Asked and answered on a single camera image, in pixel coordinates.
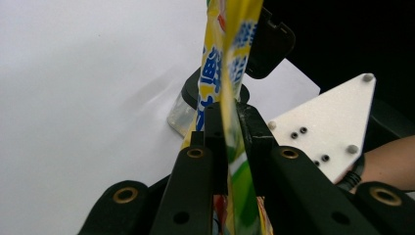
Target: white backdrop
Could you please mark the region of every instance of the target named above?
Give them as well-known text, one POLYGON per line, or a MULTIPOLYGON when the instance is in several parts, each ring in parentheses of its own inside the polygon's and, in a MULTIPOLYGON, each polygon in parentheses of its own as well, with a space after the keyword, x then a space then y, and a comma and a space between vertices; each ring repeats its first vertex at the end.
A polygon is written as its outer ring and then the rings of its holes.
MULTIPOLYGON (((75 234, 111 185, 171 172, 205 25, 205 0, 0 1, 0 234, 75 234)), ((319 92, 288 61, 245 83, 265 119, 319 92)))

